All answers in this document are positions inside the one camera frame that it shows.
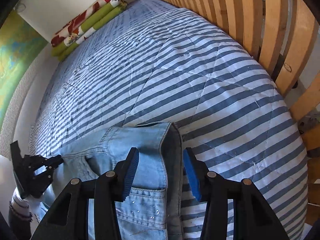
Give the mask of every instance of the metal screw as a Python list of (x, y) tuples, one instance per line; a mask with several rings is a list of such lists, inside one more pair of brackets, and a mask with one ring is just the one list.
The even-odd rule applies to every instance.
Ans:
[(72, 185), (77, 185), (79, 182), (80, 182), (80, 180), (79, 180), (78, 178), (73, 178), (73, 179), (70, 181), (70, 183), (71, 183)]
[(243, 180), (243, 183), (244, 183), (245, 185), (249, 186), (249, 185), (252, 184), (252, 181), (251, 181), (251, 179), (244, 179), (244, 180)]
[(215, 178), (217, 176), (217, 173), (215, 173), (214, 171), (208, 171), (207, 176), (209, 178)]
[(115, 173), (114, 171), (107, 171), (107, 172), (106, 172), (106, 176), (107, 176), (107, 177), (113, 177), (113, 176), (115, 176), (115, 174), (116, 174), (116, 173)]

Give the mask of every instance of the striped bedding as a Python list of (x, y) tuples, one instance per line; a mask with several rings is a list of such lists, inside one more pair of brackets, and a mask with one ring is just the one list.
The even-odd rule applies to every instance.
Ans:
[[(52, 78), (29, 147), (49, 156), (94, 130), (155, 121), (174, 121), (210, 170), (252, 179), (290, 239), (300, 238), (307, 165), (297, 126), (266, 71), (187, 9), (137, 0), (82, 44)], [(185, 239), (200, 237), (205, 207), (184, 176)]]

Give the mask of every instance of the light blue jeans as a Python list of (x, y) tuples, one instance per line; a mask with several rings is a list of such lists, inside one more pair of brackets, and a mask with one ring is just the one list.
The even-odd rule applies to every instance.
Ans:
[[(122, 239), (182, 240), (182, 141), (172, 123), (111, 127), (61, 148), (64, 163), (42, 202), (50, 206), (72, 178), (96, 179), (139, 149), (139, 164), (130, 195), (116, 202)], [(94, 239), (93, 200), (89, 202), (89, 237)]]

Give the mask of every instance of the striped mattress cover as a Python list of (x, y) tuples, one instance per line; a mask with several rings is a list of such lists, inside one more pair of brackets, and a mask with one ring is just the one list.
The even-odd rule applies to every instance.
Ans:
[[(222, 30), (160, 0), (130, 4), (58, 66), (29, 148), (49, 156), (94, 130), (155, 121), (175, 122), (210, 170), (252, 179), (290, 239), (300, 238), (306, 150), (276, 85)], [(200, 237), (205, 207), (184, 176), (185, 239)], [(228, 209), (232, 239), (232, 201)]]

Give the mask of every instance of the blue and white striped fabric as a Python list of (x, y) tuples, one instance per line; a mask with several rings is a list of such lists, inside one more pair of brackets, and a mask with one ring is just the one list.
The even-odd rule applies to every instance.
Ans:
[[(135, 17), (139, 8), (144, 12)], [(139, 0), (71, 54), (48, 87), (30, 151), (48, 156), (95, 130), (155, 121), (175, 122), (184, 147), (210, 170), (252, 179), (290, 239), (300, 238), (307, 163), (297, 126), (266, 71), (187, 9)], [(184, 176), (185, 239), (200, 237), (205, 207)], [(232, 235), (230, 201), (228, 239)]]

